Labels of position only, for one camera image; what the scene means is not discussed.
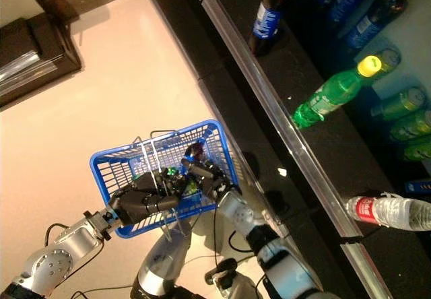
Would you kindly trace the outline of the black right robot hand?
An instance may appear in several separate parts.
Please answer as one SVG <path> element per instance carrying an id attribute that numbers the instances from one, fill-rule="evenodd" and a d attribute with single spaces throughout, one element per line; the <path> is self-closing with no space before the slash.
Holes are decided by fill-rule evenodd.
<path id="1" fill-rule="evenodd" d="M 242 195 L 240 187 L 235 185 L 225 172 L 212 162 L 206 164 L 183 158 L 181 164 L 188 175 L 195 177 L 199 181 L 198 185 L 202 193 L 216 203 L 219 203 L 229 191 L 237 191 Z"/>

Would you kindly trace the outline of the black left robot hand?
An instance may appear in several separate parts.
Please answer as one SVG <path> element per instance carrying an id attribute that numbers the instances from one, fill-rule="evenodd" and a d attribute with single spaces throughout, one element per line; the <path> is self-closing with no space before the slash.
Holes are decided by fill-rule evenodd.
<path id="1" fill-rule="evenodd" d="M 135 225 L 152 214 L 177 207 L 188 183 L 189 178 L 181 174 L 147 172 L 116 191 L 108 206 L 122 226 Z"/>

